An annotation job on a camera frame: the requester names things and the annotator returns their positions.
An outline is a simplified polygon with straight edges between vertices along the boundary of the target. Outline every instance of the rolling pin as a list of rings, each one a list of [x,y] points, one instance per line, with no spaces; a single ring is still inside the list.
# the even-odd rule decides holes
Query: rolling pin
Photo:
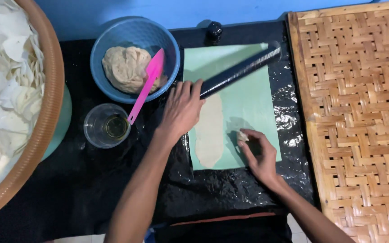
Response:
[[[237,80],[262,68],[268,63],[279,61],[281,58],[280,45],[268,45],[266,50],[224,70],[223,72],[205,80],[201,87],[201,99],[206,99]]]

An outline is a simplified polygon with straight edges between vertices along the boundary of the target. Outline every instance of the black table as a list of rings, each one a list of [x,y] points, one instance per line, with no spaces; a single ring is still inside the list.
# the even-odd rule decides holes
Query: black table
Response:
[[[283,161],[277,171],[313,204],[313,186],[295,94],[285,22],[225,27],[219,45],[278,41],[284,56],[269,65]],[[181,49],[205,46],[205,29],[172,31]],[[94,40],[61,42],[66,84],[73,102],[68,132],[57,150],[0,210],[0,243],[36,243],[105,233],[111,213],[158,125],[167,94],[146,103],[126,141],[97,149],[84,137],[83,121],[98,104],[112,102],[95,85],[89,69]],[[122,105],[126,111],[131,106]],[[178,223],[258,212],[287,213],[247,168],[193,172],[184,136],[173,148],[159,187],[153,224]]]

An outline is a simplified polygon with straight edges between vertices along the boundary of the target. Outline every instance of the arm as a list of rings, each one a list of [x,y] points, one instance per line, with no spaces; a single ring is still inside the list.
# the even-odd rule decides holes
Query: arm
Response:
[[[354,243],[339,227],[294,191],[281,175],[276,174],[277,151],[264,134],[250,129],[241,129],[241,131],[251,138],[258,139],[262,147],[262,155],[255,157],[245,142],[238,141],[238,145],[246,155],[251,171],[278,195],[312,242]]]
[[[134,172],[112,215],[107,243],[140,243],[151,224],[160,180],[172,147],[199,121],[204,100],[202,80],[179,82],[172,88],[162,122],[155,130],[142,161]]]

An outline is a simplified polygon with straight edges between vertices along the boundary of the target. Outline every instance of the blue wall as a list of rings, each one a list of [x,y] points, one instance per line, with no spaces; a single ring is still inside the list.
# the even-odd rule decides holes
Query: blue wall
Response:
[[[123,16],[142,16],[168,29],[196,27],[205,19],[222,24],[277,19],[305,11],[369,0],[36,0],[60,40],[96,38]]]

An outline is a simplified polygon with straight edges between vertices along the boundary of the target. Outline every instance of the bamboo mat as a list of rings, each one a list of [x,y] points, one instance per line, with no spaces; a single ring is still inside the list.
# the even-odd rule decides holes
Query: bamboo mat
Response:
[[[288,17],[322,212],[389,242],[389,2]]]

